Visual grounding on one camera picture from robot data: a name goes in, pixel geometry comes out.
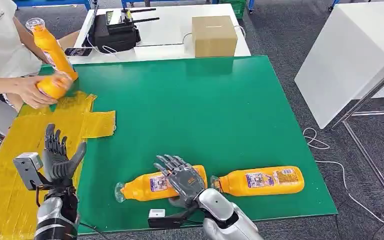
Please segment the white shirt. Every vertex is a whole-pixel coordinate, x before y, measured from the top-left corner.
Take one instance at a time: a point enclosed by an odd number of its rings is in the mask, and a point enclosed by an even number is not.
[[[37,73],[42,65],[20,41],[13,21],[16,9],[12,0],[0,0],[0,78]]]

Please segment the yellow tape patch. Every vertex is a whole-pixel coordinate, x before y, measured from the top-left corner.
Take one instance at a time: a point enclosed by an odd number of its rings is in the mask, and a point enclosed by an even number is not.
[[[68,158],[74,155],[84,139],[113,135],[116,112],[91,112],[95,99],[95,95],[79,91],[75,97],[60,99],[54,112],[49,108],[33,109],[25,105],[14,119],[0,146],[0,240],[34,238],[38,210],[36,193],[24,186],[13,158],[24,152],[42,155],[45,129],[49,123],[54,123],[61,130],[61,136],[68,137]],[[82,164],[73,177],[76,187],[81,172]],[[40,201],[44,199],[45,192],[40,193]]]

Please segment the person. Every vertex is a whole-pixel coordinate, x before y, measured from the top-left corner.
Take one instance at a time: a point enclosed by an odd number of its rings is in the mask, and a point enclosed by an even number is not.
[[[19,112],[23,103],[38,109],[57,101],[36,87],[41,65],[49,62],[15,17],[16,9],[12,0],[0,0],[0,100]]]

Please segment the gray carpet floor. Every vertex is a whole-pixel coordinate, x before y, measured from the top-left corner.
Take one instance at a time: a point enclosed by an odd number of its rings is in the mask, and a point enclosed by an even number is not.
[[[99,0],[99,4],[102,8],[117,8],[121,5],[118,0]],[[205,4],[205,1],[158,2],[151,5],[183,4]],[[248,14],[245,11],[243,20],[239,21],[247,32],[246,42],[251,54],[268,55],[270,58],[302,129],[318,127],[294,83],[294,77],[329,16],[327,7],[330,4],[330,0],[258,0],[255,2],[254,13]],[[21,22],[31,17],[45,19],[48,29],[57,38],[61,38],[81,28],[86,10],[83,6],[23,7],[16,15]],[[371,100],[364,108],[384,109],[384,99]],[[384,116],[355,117],[349,123],[384,174]],[[340,125],[335,131],[320,130],[318,136],[318,139],[330,145],[330,149],[311,149],[314,158],[342,163],[349,192],[373,212],[383,211],[384,190],[344,126]],[[334,216],[320,216],[258,222],[257,226],[264,239],[384,240],[384,225],[347,196],[341,168],[319,163],[319,169],[338,208],[337,219]],[[124,240],[205,239],[200,227],[122,232],[109,234],[108,237]],[[80,239],[101,238],[88,235]]]

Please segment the orange plastic bottle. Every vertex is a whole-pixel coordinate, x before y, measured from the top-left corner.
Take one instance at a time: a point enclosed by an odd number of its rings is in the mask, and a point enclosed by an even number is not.
[[[296,166],[275,166],[211,176],[211,187],[237,197],[294,194],[304,188],[304,178]]]
[[[56,71],[52,75],[45,76],[36,86],[43,94],[57,100],[66,94],[68,89],[63,86],[67,82],[72,82],[70,77],[64,72]]]
[[[35,17],[29,19],[25,26],[31,30],[34,36],[34,43],[42,49],[53,68],[68,74],[73,81],[77,80],[79,78],[78,73],[74,71],[73,66],[68,61],[55,37],[46,29],[45,21]]]
[[[192,166],[202,177],[207,188],[207,175],[202,165]],[[155,199],[171,198],[179,195],[170,185],[169,181],[161,172],[144,174],[135,180],[115,186],[115,199],[122,203],[126,199],[135,199],[141,202]]]

